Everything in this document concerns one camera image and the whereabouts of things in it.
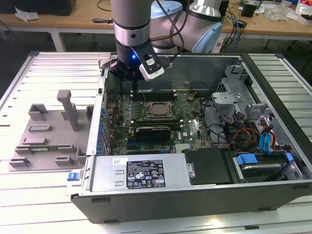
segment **slotted metal surface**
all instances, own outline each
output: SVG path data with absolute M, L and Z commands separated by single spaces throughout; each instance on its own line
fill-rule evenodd
M 272 212 L 96 225 L 90 223 L 71 203 L 69 196 L 72 189 L 67 187 L 66 181 L 68 170 L 9 173 L 6 160 L 12 156 L 29 120 L 31 103 L 43 103 L 48 110 L 61 110 L 62 105 L 54 97 L 59 89 L 69 88 L 77 109 L 93 104 L 100 75 L 97 56 L 98 53 L 41 53 L 36 58 L 29 58 L 7 95 L 0 101 L 1 234 L 65 233 L 68 230 L 92 234 L 253 233 L 253 230 L 245 229 L 246 225 L 259 226 L 258 231 L 262 232 L 257 233 L 266 234 L 312 230 L 312 196 L 298 198 Z M 48 62 L 42 65 L 37 63 L 38 60 L 57 60 L 58 65 Z M 78 70 L 91 72 L 87 76 L 79 76 Z M 32 71 L 38 71 L 41 75 L 37 76 Z M 66 71 L 66 75 L 56 71 Z
M 274 54 L 251 55 L 278 97 L 312 142 L 312 91 L 304 79 L 284 59 Z M 252 85 L 261 102 L 260 91 Z

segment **floor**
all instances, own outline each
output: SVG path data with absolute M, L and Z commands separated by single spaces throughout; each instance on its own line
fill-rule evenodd
M 18 32 L 14 38 L 12 33 L 6 32 L 7 41 L 0 41 L 0 97 L 13 80 L 30 51 L 55 51 L 53 42 L 49 40 L 47 33 Z M 63 34 L 64 43 L 68 52 L 88 51 L 115 51 L 114 35 L 97 34 L 97 44 L 92 43 L 91 34 Z M 312 44 L 307 41 L 299 41 L 287 47 L 292 41 L 272 40 L 267 49 L 262 48 L 264 40 L 241 39 L 234 53 L 282 53 L 288 61 L 301 71 L 306 62 L 312 58 Z M 303 77 L 312 83 L 312 62 L 302 73 Z

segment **motherboard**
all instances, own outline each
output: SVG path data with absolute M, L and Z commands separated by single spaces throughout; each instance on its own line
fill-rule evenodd
M 187 91 L 108 92 L 104 103 L 110 155 L 181 153 L 212 146 L 202 119 L 202 98 Z

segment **open computer chassis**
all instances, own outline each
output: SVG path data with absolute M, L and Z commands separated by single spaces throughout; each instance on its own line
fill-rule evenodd
M 135 91 L 104 70 L 72 202 L 112 223 L 274 210 L 310 193 L 312 144 L 255 60 L 183 55 Z

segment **power supply label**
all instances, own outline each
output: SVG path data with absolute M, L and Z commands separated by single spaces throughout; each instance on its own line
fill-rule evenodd
M 128 189 L 159 187 L 166 187 L 162 160 L 127 162 Z

